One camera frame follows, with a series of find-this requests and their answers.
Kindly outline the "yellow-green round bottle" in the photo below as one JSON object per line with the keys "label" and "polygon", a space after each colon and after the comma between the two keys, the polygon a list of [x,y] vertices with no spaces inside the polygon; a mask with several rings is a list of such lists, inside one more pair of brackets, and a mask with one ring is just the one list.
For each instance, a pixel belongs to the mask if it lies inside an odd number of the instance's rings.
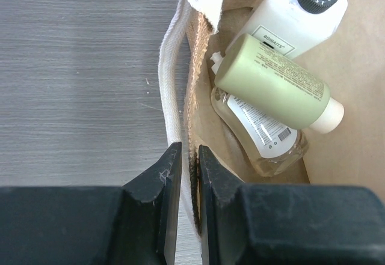
{"label": "yellow-green round bottle", "polygon": [[329,86],[249,34],[211,55],[218,88],[295,129],[329,133],[344,116]]}

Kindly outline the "white square bottle black cap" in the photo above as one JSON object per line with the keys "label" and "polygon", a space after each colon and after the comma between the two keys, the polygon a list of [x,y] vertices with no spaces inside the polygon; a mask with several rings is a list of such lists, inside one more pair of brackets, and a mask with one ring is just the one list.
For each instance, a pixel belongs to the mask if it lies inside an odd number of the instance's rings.
{"label": "white square bottle black cap", "polygon": [[247,33],[289,59],[330,38],[340,25],[347,0],[259,0],[245,25]]}

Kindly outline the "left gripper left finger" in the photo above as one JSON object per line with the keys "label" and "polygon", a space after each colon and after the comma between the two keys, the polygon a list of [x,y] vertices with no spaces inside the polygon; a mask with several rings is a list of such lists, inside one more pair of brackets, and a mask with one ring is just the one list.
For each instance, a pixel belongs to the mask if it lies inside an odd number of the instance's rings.
{"label": "left gripper left finger", "polygon": [[2,264],[173,264],[182,145],[123,186],[2,187]]}

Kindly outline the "clear amber liquid bottle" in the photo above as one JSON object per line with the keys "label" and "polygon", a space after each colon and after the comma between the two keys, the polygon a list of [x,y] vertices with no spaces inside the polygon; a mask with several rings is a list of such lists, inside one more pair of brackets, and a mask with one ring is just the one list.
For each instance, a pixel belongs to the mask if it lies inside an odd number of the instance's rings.
{"label": "clear amber liquid bottle", "polygon": [[281,174],[308,151],[303,131],[280,123],[218,87],[211,91],[211,104],[263,177]]}

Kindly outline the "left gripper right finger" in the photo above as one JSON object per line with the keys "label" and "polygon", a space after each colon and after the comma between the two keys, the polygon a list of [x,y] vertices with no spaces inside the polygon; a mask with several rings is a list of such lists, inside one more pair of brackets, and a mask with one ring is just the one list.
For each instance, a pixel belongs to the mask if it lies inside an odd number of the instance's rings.
{"label": "left gripper right finger", "polygon": [[358,186],[250,184],[199,148],[203,264],[383,264],[384,204]]}

